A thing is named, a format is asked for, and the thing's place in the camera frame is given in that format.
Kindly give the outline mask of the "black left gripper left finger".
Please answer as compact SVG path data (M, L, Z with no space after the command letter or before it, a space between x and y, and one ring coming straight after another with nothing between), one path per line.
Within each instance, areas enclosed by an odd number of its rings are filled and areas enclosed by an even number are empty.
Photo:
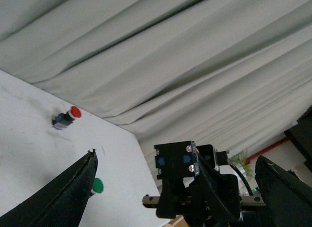
M94 184L98 158L96 151L63 171L46 186L2 215L2 227L77 227Z

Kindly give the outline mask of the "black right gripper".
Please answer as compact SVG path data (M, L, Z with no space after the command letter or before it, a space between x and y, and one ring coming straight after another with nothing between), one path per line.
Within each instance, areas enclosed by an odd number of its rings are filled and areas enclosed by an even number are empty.
M211 144L196 150L199 176L188 187L181 179L164 179L161 194L145 195L142 204L162 219L181 215L191 227L264 227L264 203L255 196L241 197L237 177L220 173L219 167L229 164L227 152Z

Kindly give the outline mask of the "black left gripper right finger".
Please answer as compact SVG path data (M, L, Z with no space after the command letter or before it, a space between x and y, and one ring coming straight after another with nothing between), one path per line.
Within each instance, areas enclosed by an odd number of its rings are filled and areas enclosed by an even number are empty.
M277 227L312 225L312 188L264 156L255 165L255 179Z

